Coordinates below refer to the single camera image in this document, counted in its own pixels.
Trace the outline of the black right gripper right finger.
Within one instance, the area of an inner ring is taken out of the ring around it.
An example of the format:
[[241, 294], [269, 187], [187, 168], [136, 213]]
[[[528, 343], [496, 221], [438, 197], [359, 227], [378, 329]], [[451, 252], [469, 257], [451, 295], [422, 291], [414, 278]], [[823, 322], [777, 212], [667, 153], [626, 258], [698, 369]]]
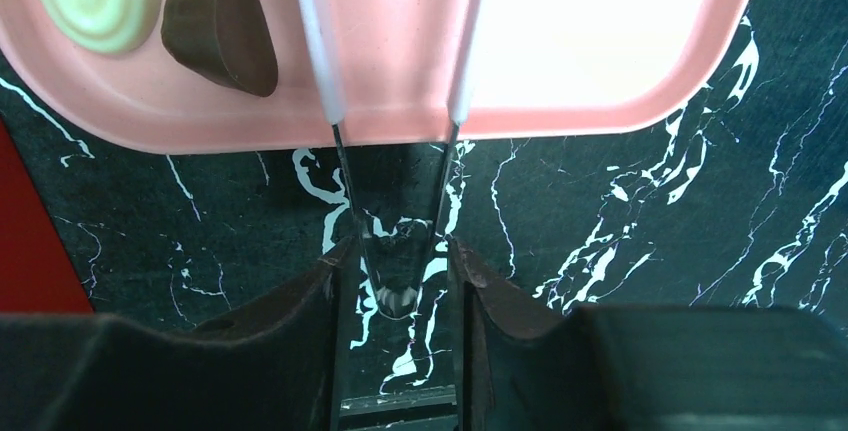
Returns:
[[787, 307], [560, 314], [448, 243], [462, 430], [843, 430], [847, 341]]

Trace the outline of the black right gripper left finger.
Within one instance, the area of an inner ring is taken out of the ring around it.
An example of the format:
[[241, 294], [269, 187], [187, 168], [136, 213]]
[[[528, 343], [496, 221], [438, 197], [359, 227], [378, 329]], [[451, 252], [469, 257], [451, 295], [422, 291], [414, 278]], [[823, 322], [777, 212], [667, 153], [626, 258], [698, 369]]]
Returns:
[[335, 430], [360, 250], [346, 238], [183, 333], [118, 315], [5, 314], [5, 430]]

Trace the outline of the red chocolate box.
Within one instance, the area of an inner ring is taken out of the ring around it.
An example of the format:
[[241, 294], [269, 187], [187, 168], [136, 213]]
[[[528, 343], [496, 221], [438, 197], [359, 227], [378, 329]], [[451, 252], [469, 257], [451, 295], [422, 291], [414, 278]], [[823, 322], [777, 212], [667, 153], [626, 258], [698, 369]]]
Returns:
[[1, 312], [93, 312], [5, 127], [1, 128]]

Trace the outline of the metal tweezers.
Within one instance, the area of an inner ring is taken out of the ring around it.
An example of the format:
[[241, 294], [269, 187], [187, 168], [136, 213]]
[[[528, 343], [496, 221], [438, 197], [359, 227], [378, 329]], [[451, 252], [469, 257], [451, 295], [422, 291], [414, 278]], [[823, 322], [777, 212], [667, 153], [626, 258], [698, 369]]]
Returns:
[[422, 257], [421, 269], [410, 273], [407, 283], [403, 286], [386, 284], [380, 272], [369, 261], [367, 241], [371, 233], [365, 223], [364, 210], [357, 203], [350, 160], [341, 131], [348, 106], [342, 84], [338, 48], [330, 24], [328, 0], [297, 0], [297, 2], [323, 117], [332, 129], [349, 207], [357, 227], [362, 262], [365, 265], [377, 310], [388, 319], [404, 319], [418, 309], [418, 299], [421, 295], [426, 268], [433, 259], [436, 245], [446, 237], [446, 219], [443, 212], [446, 186], [453, 170], [459, 132], [469, 118], [477, 81], [477, 62], [481, 56], [481, 46], [486, 34], [485, 20], [493, 9], [494, 0], [468, 1], [447, 103], [450, 128], [448, 140], [444, 144], [440, 175], [435, 183], [431, 204], [433, 222], [430, 237]]

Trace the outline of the dark heart chocolate bottom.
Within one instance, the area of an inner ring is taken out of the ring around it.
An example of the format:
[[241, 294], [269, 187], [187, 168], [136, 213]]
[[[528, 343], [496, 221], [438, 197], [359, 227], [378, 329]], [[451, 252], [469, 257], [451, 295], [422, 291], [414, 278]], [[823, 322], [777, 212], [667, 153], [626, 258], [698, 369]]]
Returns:
[[258, 97], [277, 88], [260, 0], [165, 0], [160, 35], [176, 62], [217, 85]]

